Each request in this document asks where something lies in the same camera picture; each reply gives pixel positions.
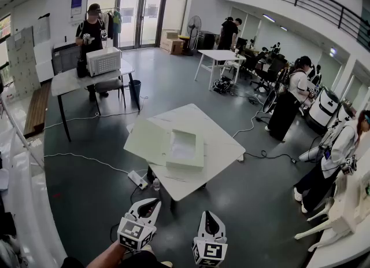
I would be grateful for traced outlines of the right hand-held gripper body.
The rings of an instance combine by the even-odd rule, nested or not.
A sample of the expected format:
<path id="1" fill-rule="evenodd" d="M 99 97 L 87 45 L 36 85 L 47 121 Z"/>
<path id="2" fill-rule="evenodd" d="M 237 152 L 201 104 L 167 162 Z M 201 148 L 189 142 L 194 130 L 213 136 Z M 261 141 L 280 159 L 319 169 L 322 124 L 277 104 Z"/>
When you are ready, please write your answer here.
<path id="1" fill-rule="evenodd" d="M 224 233 L 218 237 L 195 237 L 192 251 L 195 264 L 205 267 L 218 267 L 225 259 L 228 249 Z"/>

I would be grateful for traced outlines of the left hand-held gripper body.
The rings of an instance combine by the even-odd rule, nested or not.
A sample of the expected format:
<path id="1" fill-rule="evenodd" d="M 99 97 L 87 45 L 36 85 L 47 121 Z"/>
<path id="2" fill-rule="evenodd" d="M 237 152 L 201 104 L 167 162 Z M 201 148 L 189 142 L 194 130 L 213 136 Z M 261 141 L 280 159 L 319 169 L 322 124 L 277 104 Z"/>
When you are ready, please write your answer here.
<path id="1" fill-rule="evenodd" d="M 153 239 L 156 230 L 155 226 L 145 225 L 144 221 L 127 212 L 117 229 L 117 240 L 126 248 L 140 251 Z"/>

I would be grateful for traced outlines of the white A4 paper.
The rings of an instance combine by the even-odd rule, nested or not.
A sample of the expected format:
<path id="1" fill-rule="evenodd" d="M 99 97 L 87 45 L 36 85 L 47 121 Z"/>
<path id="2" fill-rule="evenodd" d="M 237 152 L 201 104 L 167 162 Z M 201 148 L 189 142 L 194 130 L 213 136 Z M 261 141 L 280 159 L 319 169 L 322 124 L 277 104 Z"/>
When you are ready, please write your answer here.
<path id="1" fill-rule="evenodd" d="M 196 138 L 193 135 L 175 134 L 171 140 L 171 156 L 174 159 L 193 159 L 196 153 Z"/>

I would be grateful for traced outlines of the person's legs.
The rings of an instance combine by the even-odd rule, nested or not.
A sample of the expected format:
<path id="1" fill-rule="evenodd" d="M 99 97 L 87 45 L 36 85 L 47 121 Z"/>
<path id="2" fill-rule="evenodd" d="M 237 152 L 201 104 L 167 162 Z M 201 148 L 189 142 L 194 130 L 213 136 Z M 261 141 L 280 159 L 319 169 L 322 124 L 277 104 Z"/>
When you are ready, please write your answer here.
<path id="1" fill-rule="evenodd" d="M 150 245 L 145 245 L 135 255 L 124 259 L 119 268 L 173 268 L 170 261 L 159 262 Z"/>

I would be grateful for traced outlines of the person's black sleeve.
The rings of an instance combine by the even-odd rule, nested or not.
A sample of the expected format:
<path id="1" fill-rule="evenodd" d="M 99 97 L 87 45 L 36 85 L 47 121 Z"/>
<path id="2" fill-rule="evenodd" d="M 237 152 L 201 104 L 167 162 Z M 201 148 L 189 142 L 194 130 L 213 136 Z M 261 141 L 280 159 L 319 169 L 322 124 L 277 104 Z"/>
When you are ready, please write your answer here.
<path id="1" fill-rule="evenodd" d="M 74 257 L 66 257 L 60 268 L 85 268 L 83 264 Z"/>

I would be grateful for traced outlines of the white curved counter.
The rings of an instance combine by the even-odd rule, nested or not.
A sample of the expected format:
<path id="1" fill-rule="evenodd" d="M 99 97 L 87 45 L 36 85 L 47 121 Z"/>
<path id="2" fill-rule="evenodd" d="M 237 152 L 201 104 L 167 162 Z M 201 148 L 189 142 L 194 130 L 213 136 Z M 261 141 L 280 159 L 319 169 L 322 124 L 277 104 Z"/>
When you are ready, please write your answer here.
<path id="1" fill-rule="evenodd" d="M 24 268 L 60 268 L 67 257 L 56 229 L 47 195 L 45 174 L 32 176 L 31 156 L 14 129 L 0 133 L 2 167 L 0 192 L 5 211 L 11 213 Z"/>

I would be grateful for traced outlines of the grey padded chair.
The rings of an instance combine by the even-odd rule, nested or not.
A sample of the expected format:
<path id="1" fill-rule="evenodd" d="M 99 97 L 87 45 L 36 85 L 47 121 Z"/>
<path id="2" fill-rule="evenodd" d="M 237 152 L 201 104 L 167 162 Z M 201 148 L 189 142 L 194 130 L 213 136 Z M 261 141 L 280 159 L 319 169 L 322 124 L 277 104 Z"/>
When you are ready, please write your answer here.
<path id="1" fill-rule="evenodd" d="M 95 91 L 101 96 L 101 97 L 107 97 L 108 92 L 117 90 L 118 91 L 118 97 L 120 97 L 120 94 L 123 97 L 124 107 L 126 108 L 125 103 L 125 94 L 124 94 L 124 83 L 123 83 L 123 77 L 119 76 L 118 78 L 109 79 L 104 82 L 99 82 L 95 84 L 94 86 Z"/>

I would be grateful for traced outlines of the grey marble table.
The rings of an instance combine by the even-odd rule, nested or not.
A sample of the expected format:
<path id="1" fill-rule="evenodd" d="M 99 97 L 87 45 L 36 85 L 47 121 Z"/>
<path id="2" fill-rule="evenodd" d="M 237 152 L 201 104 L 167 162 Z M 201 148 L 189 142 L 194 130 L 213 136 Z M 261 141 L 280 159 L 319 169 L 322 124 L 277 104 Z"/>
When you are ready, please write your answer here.
<path id="1" fill-rule="evenodd" d="M 133 82 L 132 74 L 135 72 L 131 64 L 124 59 L 121 59 L 121 68 L 115 71 L 110 71 L 95 77 L 85 76 L 78 77 L 76 68 L 66 72 L 59 73 L 51 81 L 51 95 L 57 97 L 62 124 L 65 130 L 66 137 L 71 142 L 70 133 L 68 130 L 67 120 L 65 118 L 62 96 L 75 90 L 83 89 L 87 86 L 96 83 L 104 82 L 109 79 L 118 78 L 119 76 L 128 75 L 129 81 Z"/>

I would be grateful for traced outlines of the white microwave oven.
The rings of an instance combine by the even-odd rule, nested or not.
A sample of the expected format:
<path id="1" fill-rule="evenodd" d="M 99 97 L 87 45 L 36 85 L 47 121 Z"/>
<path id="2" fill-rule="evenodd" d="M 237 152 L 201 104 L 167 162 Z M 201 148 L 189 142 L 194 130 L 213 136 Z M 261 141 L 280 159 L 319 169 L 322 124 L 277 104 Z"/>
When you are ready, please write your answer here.
<path id="1" fill-rule="evenodd" d="M 121 68 L 121 51 L 116 47 L 108 47 L 86 54 L 87 69 L 91 77 Z"/>

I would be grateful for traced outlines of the black bag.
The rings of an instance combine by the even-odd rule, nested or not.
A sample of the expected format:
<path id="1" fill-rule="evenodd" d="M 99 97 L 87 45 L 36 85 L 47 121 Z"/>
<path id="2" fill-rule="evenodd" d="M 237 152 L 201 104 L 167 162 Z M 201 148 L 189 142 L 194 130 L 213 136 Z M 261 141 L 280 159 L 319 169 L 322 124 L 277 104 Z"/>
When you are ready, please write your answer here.
<path id="1" fill-rule="evenodd" d="M 79 59 L 76 66 L 77 76 L 83 78 L 88 75 L 87 64 L 84 60 Z"/>

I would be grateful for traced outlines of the cardboard boxes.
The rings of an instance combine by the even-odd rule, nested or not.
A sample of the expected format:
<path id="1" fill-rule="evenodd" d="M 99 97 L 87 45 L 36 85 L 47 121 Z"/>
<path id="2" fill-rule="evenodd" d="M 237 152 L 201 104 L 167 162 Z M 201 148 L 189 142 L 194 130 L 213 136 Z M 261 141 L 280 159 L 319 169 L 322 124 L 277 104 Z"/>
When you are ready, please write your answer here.
<path id="1" fill-rule="evenodd" d="M 163 30 L 161 33 L 160 48 L 172 55 L 180 55 L 184 41 L 179 38 L 178 31 Z"/>

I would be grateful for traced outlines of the white plain table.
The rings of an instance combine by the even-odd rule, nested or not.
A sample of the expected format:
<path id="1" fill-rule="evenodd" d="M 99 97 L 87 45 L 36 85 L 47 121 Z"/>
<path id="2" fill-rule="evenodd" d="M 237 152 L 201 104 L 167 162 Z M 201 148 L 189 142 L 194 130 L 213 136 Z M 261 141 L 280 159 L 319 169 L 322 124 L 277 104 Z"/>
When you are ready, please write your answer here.
<path id="1" fill-rule="evenodd" d="M 197 80 L 199 70 L 201 68 L 207 70 L 210 72 L 210 80 L 209 80 L 209 86 L 208 90 L 212 90 L 213 82 L 215 80 L 214 75 L 218 69 L 222 69 L 221 74 L 223 74 L 225 68 L 228 67 L 228 63 L 236 64 L 236 77 L 235 77 L 235 83 L 238 80 L 239 70 L 242 63 L 246 62 L 246 57 L 237 54 L 235 52 L 232 52 L 231 50 L 199 50 L 199 53 L 202 54 L 201 59 L 198 64 L 197 71 L 194 76 L 194 80 Z M 212 59 L 212 65 L 207 66 L 203 63 L 203 60 L 205 57 Z"/>

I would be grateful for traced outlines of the white patterned cabinet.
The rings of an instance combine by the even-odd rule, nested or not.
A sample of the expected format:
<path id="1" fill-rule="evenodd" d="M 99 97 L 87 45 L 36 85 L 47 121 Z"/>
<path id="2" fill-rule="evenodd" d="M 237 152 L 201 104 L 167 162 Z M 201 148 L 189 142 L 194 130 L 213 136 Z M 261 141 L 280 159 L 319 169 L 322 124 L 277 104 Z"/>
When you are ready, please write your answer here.
<path id="1" fill-rule="evenodd" d="M 40 89 L 36 72 L 32 27 L 8 37 L 6 40 L 9 69 L 13 77 L 16 97 L 25 98 Z"/>

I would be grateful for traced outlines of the clothes rack with garments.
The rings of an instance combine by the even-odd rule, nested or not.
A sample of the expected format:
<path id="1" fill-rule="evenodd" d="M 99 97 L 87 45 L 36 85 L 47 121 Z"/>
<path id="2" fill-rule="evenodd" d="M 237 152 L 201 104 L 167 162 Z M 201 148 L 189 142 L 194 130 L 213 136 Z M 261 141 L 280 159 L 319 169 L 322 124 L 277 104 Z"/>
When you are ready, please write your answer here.
<path id="1" fill-rule="evenodd" d="M 120 9 L 118 7 L 104 8 L 99 17 L 104 22 L 108 39 L 113 41 L 114 47 L 119 48 L 122 23 Z"/>

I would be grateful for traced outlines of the glass entrance door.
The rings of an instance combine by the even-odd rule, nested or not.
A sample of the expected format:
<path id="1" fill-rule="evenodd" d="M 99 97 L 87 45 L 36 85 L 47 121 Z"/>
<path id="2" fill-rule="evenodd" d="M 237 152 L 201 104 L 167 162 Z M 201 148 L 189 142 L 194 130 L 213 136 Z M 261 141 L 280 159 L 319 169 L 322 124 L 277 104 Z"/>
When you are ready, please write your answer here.
<path id="1" fill-rule="evenodd" d="M 160 44 L 165 0 L 118 0 L 121 50 L 158 47 Z"/>

